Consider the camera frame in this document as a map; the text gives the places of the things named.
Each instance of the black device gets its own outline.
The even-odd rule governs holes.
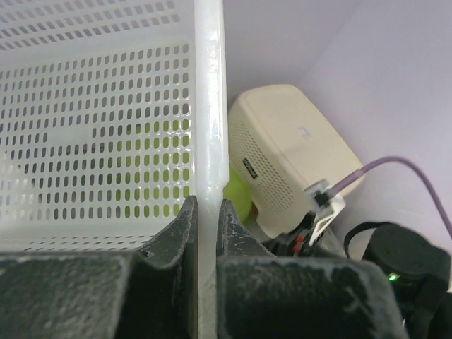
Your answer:
[[[410,337],[428,338],[430,323],[448,290],[451,257],[418,233],[392,222],[358,225],[345,237],[346,253],[356,234],[373,228],[362,258],[386,274]]]
[[[0,338],[196,338],[197,231],[188,197],[135,252],[0,253]],[[217,260],[220,339],[408,339],[375,264],[274,256],[230,201],[220,209]]]

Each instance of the purple cable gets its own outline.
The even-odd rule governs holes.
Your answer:
[[[357,181],[360,177],[365,175],[368,171],[374,169],[375,167],[378,167],[379,165],[387,164],[388,162],[399,162],[401,164],[404,164],[405,166],[408,166],[422,180],[422,182],[426,186],[427,190],[429,191],[430,196],[433,199],[436,209],[438,210],[439,215],[441,216],[441,219],[443,220],[444,225],[446,226],[449,236],[452,239],[452,224],[447,216],[446,210],[444,210],[443,204],[439,200],[439,197],[435,191],[435,188],[433,187],[429,178],[427,178],[425,173],[415,163],[413,163],[412,161],[405,159],[403,157],[396,157],[396,156],[381,157],[380,159],[370,162],[369,164],[363,166],[361,169],[357,169],[356,171],[350,173],[344,179],[340,180],[336,185],[331,187],[332,194],[336,195],[337,193],[341,192],[345,187],[347,187],[347,186],[351,185],[353,182]]]

